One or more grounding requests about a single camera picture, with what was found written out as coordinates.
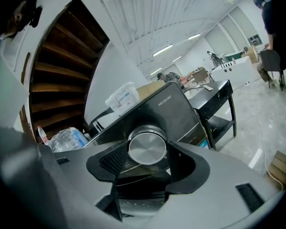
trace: white cable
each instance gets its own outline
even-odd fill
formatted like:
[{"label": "white cable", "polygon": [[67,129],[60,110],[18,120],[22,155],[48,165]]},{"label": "white cable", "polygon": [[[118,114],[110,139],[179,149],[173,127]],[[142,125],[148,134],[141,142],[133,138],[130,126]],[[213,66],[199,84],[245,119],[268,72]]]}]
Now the white cable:
[{"label": "white cable", "polygon": [[268,170],[268,167],[267,167],[267,164],[266,164],[266,149],[265,149],[265,145],[264,145],[264,133],[263,133],[262,126],[261,126],[261,124],[260,124],[260,122],[259,122],[259,118],[258,118],[258,115],[257,115],[256,107],[255,107],[255,105],[253,104],[252,95],[251,95],[251,85],[250,85],[250,98],[251,98],[251,103],[252,103],[252,105],[253,105],[253,107],[254,107],[254,110],[255,110],[255,114],[256,114],[257,120],[258,120],[258,125],[259,125],[259,127],[260,127],[260,129],[261,129],[261,132],[262,132],[262,144],[263,144],[263,149],[264,149],[264,165],[265,165],[265,168],[266,168],[267,173],[269,174],[269,176],[270,176],[274,181],[277,181],[279,184],[281,184],[281,191],[283,191],[283,184],[282,184],[282,182],[280,182],[279,180],[277,180],[275,177],[273,177],[273,176],[270,174],[270,172],[269,172],[269,170]]}]

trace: metal knob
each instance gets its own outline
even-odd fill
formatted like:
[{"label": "metal knob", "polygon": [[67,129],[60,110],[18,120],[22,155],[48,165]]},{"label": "metal knob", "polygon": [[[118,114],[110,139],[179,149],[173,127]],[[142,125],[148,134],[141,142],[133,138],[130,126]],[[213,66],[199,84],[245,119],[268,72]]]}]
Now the metal knob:
[{"label": "metal knob", "polygon": [[164,132],[153,125],[136,128],[128,138],[129,156],[142,165],[152,165],[162,160],[166,154]]}]

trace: ceiling light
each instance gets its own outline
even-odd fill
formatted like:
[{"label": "ceiling light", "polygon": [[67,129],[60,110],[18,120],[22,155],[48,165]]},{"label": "ceiling light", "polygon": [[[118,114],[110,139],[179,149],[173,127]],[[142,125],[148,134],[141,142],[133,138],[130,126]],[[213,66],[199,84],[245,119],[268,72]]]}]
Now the ceiling light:
[{"label": "ceiling light", "polygon": [[197,35],[195,35],[195,36],[191,36],[191,37],[188,38],[188,40],[191,40],[191,39],[196,38],[196,37],[199,37],[199,36],[200,36],[200,34],[197,34]]},{"label": "ceiling light", "polygon": [[162,50],[160,50],[160,51],[154,53],[154,54],[153,54],[153,57],[154,57],[154,56],[157,56],[158,54],[160,54],[160,53],[162,53],[162,52],[164,52],[165,50],[170,49],[172,46],[173,46],[173,45],[171,44],[171,45],[167,46],[166,48],[163,48]]},{"label": "ceiling light", "polygon": [[174,59],[174,60],[172,61],[172,63],[174,63],[177,59],[180,59],[181,57],[182,57],[182,56],[180,56],[180,57]]},{"label": "ceiling light", "polygon": [[161,70],[161,69],[162,69],[162,67],[159,68],[158,70],[154,71],[153,73],[151,73],[151,75],[152,75],[152,74],[155,74],[156,72],[158,72],[158,71]]}]

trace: black table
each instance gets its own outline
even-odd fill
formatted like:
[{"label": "black table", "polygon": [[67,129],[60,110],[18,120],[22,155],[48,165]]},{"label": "black table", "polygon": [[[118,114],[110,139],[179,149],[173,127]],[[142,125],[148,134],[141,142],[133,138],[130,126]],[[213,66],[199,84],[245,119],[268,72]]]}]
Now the black table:
[{"label": "black table", "polygon": [[[207,86],[213,88],[208,91],[204,88],[189,99],[192,107],[198,112],[202,125],[205,128],[210,146],[216,150],[215,144],[224,136],[224,134],[233,126],[233,134],[236,136],[236,117],[232,99],[232,87],[229,80],[207,83]],[[214,116],[214,114],[229,101],[232,120]]]}]

